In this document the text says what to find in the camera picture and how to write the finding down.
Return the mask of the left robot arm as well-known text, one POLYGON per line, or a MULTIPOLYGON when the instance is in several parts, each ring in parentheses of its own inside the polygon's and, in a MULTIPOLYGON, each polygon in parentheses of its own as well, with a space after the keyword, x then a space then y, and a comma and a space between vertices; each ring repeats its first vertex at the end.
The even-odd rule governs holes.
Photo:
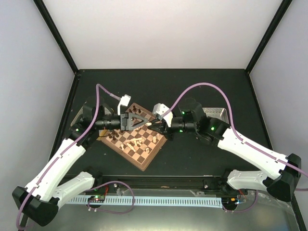
POLYGON ((148 119, 132 112, 114 112, 101 97, 88 98, 76 115, 70 132, 42 171, 25 187, 17 186, 12 197, 19 209, 40 226, 48 225, 59 209, 76 195, 103 188, 103 179, 92 171, 82 171, 61 184, 72 165, 97 140, 101 130, 133 131, 148 119))

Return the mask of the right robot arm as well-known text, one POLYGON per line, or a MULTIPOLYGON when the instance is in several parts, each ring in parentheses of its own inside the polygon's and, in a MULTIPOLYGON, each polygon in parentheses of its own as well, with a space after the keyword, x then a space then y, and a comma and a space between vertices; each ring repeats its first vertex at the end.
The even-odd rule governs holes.
POLYGON ((258 168, 257 171, 232 170, 219 181, 224 194, 234 190, 267 191, 272 197, 290 202, 300 180, 301 158, 296 154, 284 155, 270 150, 233 130, 219 118, 207 116, 200 103, 188 98, 179 105, 181 116, 158 103, 153 108, 155 120, 149 129, 173 139, 176 133, 194 134, 207 145, 228 151, 258 168))

